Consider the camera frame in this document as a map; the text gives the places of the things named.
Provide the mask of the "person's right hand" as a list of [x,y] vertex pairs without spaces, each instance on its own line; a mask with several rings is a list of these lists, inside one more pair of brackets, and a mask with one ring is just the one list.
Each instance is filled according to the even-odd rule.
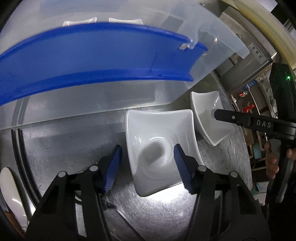
[[[266,175],[270,180],[273,180],[276,174],[279,172],[279,167],[276,164],[277,158],[275,154],[270,150],[270,142],[267,142],[264,148],[266,150]],[[287,150],[287,158],[295,162],[295,149]]]

